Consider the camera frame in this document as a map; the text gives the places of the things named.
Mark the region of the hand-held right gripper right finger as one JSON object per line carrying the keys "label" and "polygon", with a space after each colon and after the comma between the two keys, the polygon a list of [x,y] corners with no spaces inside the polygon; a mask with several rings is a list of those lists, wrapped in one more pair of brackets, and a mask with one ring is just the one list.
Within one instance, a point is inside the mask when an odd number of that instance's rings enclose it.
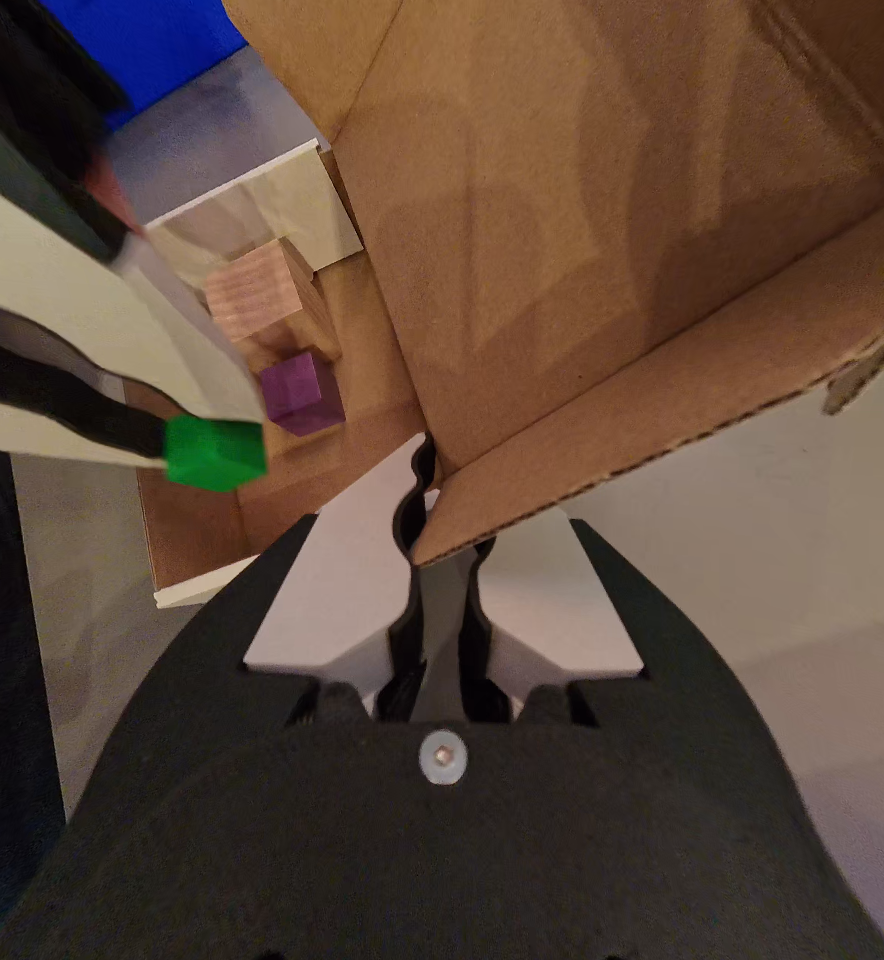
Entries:
{"label": "hand-held right gripper right finger", "polygon": [[634,678],[643,663],[561,509],[502,531],[478,552],[458,642],[472,722],[508,723],[541,686]]}

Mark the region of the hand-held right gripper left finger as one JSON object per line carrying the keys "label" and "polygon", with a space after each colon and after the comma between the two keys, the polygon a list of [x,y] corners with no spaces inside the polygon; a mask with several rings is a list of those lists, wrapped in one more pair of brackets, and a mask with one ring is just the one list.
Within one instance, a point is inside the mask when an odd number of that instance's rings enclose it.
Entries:
{"label": "hand-held right gripper left finger", "polygon": [[416,434],[318,511],[244,656],[253,671],[349,684],[379,719],[407,719],[426,670],[411,550],[435,474]]}

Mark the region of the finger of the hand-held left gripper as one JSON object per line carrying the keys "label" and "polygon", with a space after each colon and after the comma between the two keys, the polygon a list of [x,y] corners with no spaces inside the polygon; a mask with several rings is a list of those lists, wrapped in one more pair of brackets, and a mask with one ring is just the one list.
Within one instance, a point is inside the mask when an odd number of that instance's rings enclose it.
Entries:
{"label": "finger of the hand-held left gripper", "polygon": [[165,426],[72,370],[0,344],[1,451],[162,468]]}
{"label": "finger of the hand-held left gripper", "polygon": [[136,234],[106,265],[0,196],[0,314],[101,374],[159,392],[181,415],[263,427],[246,363]]}

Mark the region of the blue plastic bin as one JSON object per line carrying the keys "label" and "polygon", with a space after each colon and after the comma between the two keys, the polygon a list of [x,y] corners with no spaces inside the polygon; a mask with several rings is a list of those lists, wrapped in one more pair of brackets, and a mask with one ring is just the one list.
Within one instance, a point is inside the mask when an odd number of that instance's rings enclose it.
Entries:
{"label": "blue plastic bin", "polygon": [[43,4],[125,90],[114,131],[246,45],[221,1]]}

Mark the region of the green wooden cube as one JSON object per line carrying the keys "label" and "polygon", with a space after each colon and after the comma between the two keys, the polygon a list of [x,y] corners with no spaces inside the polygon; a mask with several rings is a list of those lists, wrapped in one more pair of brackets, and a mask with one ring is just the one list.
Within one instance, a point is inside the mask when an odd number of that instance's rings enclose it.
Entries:
{"label": "green wooden cube", "polygon": [[214,493],[230,493],[268,473],[261,423],[180,414],[164,429],[168,481]]}

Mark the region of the large natural wooden cube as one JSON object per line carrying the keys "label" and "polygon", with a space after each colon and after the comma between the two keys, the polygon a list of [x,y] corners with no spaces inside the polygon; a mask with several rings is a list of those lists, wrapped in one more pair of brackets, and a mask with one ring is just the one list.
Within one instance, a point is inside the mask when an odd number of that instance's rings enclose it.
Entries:
{"label": "large natural wooden cube", "polygon": [[259,246],[213,272],[208,309],[252,373],[310,353],[333,364],[342,348],[314,272],[287,239]]}

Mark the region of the purple wooden cube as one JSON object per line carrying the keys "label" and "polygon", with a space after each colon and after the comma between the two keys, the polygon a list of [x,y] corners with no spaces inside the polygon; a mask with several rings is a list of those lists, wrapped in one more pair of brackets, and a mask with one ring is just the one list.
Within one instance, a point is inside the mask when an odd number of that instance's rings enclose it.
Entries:
{"label": "purple wooden cube", "polygon": [[257,379],[268,420],[298,438],[346,422],[331,366],[310,351],[268,366]]}

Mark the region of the white cardboard box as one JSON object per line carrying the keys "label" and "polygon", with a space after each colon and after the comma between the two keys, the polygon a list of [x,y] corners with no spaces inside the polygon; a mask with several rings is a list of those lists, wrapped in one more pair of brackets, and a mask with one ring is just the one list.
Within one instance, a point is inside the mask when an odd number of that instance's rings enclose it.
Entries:
{"label": "white cardboard box", "polygon": [[332,146],[347,422],[239,493],[141,471],[155,586],[272,544],[414,434],[420,567],[884,367],[884,2],[225,2]]}

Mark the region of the person's left hand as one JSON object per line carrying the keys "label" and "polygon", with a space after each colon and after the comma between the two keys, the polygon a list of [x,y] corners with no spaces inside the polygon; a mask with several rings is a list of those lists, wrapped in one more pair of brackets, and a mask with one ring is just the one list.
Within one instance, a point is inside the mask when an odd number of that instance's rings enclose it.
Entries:
{"label": "person's left hand", "polygon": [[84,186],[106,210],[112,212],[127,228],[138,235],[144,235],[142,225],[137,221],[135,212],[114,172],[108,155],[99,152],[88,167]]}

